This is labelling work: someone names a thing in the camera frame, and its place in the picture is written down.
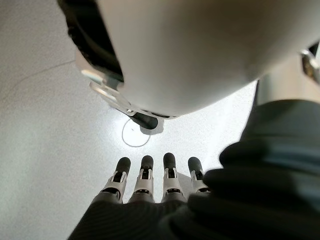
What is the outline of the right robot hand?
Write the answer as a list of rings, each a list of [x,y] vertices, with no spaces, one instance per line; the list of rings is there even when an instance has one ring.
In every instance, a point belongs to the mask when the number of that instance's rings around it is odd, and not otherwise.
[[[317,240],[320,237],[320,45],[257,82],[240,140],[220,169],[188,160],[185,197],[175,156],[163,156],[163,197],[154,201],[151,156],[123,203],[131,162],[114,174],[70,234],[72,240]]]

